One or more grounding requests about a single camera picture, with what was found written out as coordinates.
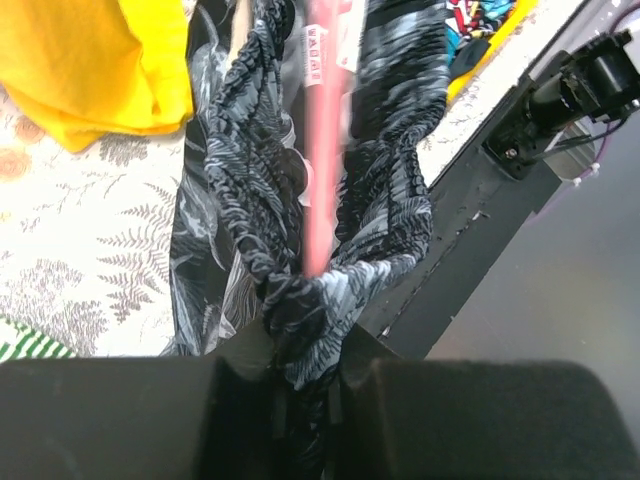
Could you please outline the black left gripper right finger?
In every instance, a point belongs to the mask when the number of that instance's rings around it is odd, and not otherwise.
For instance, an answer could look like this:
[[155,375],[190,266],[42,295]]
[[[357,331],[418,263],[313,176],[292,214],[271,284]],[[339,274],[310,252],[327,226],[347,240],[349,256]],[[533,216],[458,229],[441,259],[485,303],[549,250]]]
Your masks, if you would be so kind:
[[340,363],[339,479],[621,479],[625,424],[565,361],[412,361],[366,330]]

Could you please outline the dark leaf-print shorts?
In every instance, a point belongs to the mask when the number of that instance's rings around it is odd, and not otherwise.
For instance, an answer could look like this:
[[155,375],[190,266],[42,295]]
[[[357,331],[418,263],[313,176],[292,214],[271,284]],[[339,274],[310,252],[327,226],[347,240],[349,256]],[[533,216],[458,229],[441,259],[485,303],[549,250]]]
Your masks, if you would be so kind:
[[282,479],[318,479],[327,394],[369,301],[425,257],[432,231],[417,144],[449,84],[441,1],[372,1],[355,84],[328,270],[303,273],[307,1],[200,1],[187,61],[185,138],[170,247],[175,351],[202,355],[254,319],[291,397]]

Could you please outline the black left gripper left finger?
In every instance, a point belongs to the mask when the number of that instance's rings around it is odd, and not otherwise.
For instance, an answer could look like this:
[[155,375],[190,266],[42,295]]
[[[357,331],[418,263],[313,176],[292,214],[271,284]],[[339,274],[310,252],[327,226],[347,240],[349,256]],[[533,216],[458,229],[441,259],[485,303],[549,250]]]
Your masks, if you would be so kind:
[[272,343],[253,322],[205,356],[1,367],[5,479],[270,479]]

